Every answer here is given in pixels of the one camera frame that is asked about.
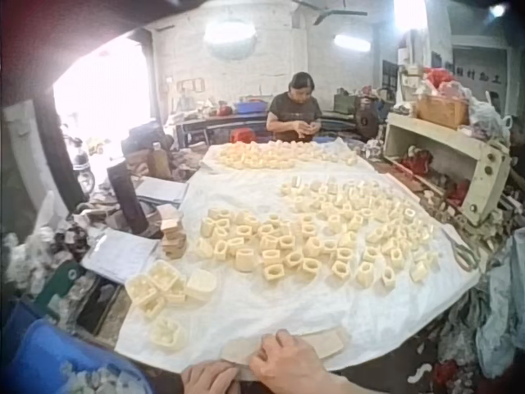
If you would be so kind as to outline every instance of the ceiling light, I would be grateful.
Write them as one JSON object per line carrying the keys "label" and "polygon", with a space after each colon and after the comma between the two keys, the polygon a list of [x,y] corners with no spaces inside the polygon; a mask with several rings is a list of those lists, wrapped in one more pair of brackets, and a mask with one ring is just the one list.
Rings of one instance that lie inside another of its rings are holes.
{"label": "ceiling light", "polygon": [[370,43],[364,39],[355,39],[354,37],[349,37],[348,35],[338,34],[334,39],[334,43],[337,46],[347,49],[353,49],[354,51],[359,52],[369,52]]}
{"label": "ceiling light", "polygon": [[245,41],[255,36],[253,24],[241,21],[212,23],[206,28],[204,41],[208,44],[231,44]]}
{"label": "ceiling light", "polygon": [[504,4],[498,4],[496,6],[491,7],[491,14],[494,18],[499,18],[500,16],[503,16],[503,14],[505,14],[505,11],[507,11],[507,6]]}
{"label": "ceiling light", "polygon": [[401,31],[427,28],[425,0],[394,0],[395,25]]}

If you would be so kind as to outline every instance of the blue bin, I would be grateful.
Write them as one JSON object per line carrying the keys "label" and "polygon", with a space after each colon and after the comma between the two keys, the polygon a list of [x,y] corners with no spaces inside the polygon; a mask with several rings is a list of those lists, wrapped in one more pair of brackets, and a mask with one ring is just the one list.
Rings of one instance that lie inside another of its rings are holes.
{"label": "blue bin", "polygon": [[[10,341],[11,335],[21,333],[20,327],[18,331],[11,332],[10,327],[16,326],[11,321],[13,319],[19,318],[11,316],[2,333],[2,341]],[[16,355],[2,368],[0,377],[4,392],[58,394],[67,382],[66,376],[60,372],[61,365],[66,361],[73,365],[76,372],[102,367],[125,371],[141,381],[148,394],[153,394],[146,377],[130,361],[80,341],[42,319],[33,321],[27,328]]]}
{"label": "blue bin", "polygon": [[237,113],[266,112],[268,103],[266,101],[248,101],[247,103],[235,103]]}

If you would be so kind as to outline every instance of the scissors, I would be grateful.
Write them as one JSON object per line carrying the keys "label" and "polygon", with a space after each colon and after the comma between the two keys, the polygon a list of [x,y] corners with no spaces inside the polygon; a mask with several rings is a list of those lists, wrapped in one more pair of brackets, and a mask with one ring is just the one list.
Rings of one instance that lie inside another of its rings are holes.
{"label": "scissors", "polygon": [[461,245],[455,241],[446,231],[442,231],[452,244],[452,251],[454,252],[454,258],[456,263],[466,272],[470,273],[473,270],[479,268],[479,258],[470,248],[465,245]]}

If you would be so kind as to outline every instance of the person's hand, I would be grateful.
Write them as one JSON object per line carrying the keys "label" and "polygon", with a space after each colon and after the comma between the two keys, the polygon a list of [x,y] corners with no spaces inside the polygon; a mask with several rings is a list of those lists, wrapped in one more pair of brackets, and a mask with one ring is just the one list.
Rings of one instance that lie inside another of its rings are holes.
{"label": "person's hand", "polygon": [[274,394],[344,392],[339,379],[322,366],[315,350],[286,330],[266,335],[249,362],[253,374]]}
{"label": "person's hand", "polygon": [[293,121],[292,127],[294,131],[299,134],[299,138],[304,138],[310,130],[310,126],[306,121]]}
{"label": "person's hand", "polygon": [[236,394],[240,393],[234,382],[239,370],[225,361],[205,361],[188,367],[180,375],[185,394]]}

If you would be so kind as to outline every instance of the red stool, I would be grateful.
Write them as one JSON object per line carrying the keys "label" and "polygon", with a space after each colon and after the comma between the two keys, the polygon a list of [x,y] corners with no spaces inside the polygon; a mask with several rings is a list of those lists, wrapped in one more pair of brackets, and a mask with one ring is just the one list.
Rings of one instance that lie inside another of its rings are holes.
{"label": "red stool", "polygon": [[248,127],[234,129],[231,131],[230,142],[235,143],[237,141],[249,144],[250,142],[255,141],[255,133]]}

